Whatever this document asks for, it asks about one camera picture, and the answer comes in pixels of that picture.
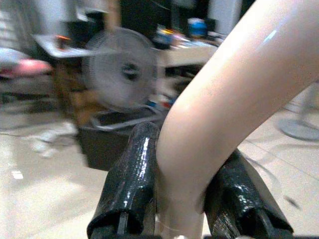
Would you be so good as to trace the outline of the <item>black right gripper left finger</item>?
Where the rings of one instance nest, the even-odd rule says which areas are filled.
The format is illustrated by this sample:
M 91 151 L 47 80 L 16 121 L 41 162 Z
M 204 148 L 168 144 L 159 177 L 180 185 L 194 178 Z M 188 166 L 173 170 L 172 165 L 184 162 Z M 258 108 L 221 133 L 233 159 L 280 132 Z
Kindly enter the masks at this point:
M 159 128 L 136 125 L 121 158 L 109 170 L 95 214 L 87 227 L 90 239 L 156 239 L 156 144 Z

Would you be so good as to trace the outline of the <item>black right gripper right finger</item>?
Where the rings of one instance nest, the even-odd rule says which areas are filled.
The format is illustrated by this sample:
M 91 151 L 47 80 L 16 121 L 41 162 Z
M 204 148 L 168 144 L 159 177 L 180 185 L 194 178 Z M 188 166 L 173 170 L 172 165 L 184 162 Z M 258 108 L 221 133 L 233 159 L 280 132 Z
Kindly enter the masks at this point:
M 223 239 L 292 239 L 294 230 L 255 168 L 237 149 L 206 189 L 210 233 Z

